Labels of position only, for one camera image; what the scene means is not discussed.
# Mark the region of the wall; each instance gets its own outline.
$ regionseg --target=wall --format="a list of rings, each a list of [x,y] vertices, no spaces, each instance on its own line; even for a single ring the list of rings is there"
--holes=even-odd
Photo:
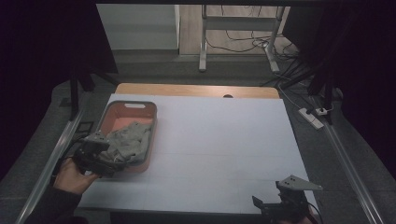
[[[178,49],[178,5],[96,5],[112,49]]]

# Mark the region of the gray carpet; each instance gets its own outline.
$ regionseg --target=gray carpet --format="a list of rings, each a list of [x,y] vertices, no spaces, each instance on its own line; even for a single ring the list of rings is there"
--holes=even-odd
[[[205,73],[198,72],[196,56],[139,51],[133,54],[115,52],[115,59],[120,74],[112,76],[120,82],[259,86],[274,77],[263,57],[209,57]],[[285,70],[289,63],[280,62],[281,70]],[[96,88],[82,121],[96,124],[109,95],[116,88],[97,76],[92,77]],[[285,93],[298,106],[310,106],[303,86],[294,85]],[[315,192],[324,223],[369,223],[325,132],[316,131],[301,117],[298,108],[284,94],[280,95],[284,99],[308,176],[312,182],[324,188],[322,192]],[[69,119],[70,107],[60,106],[64,98],[68,97],[67,82],[53,90],[52,103],[46,116],[0,183],[0,223],[14,223],[22,210]],[[386,223],[396,223],[396,182],[367,143],[344,119],[341,104],[339,98],[333,102],[333,126]],[[78,209],[76,214],[86,217],[90,223],[110,223],[109,213],[105,211]]]

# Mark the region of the gray cloth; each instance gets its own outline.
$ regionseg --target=gray cloth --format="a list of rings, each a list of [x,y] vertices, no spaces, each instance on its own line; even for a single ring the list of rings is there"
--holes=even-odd
[[[107,135],[110,147],[100,158],[113,162],[132,162],[145,159],[149,147],[151,124],[136,121]]]

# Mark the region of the white desk leg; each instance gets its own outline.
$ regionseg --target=white desk leg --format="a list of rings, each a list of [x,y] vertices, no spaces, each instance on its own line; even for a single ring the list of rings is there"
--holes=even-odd
[[[199,71],[206,71],[206,5],[202,5],[202,39],[199,56]]]
[[[265,47],[265,54],[267,55],[268,61],[270,62],[271,71],[275,74],[279,73],[279,67],[277,66],[277,63],[275,61],[274,54],[273,54],[272,50],[274,48],[274,43],[276,40],[277,32],[279,31],[280,23],[282,22],[282,17],[283,17],[284,11],[285,11],[284,7],[279,7],[277,9],[276,22],[274,24],[274,29],[271,34],[271,39],[270,39],[267,47]]]

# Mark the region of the table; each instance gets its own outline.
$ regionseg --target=table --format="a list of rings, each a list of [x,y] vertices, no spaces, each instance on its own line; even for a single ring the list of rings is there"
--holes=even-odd
[[[157,105],[150,166],[96,180],[80,208],[258,215],[252,195],[280,203],[276,180],[307,180],[273,88],[124,83],[109,102],[115,100]],[[311,191],[306,196],[316,204]]]

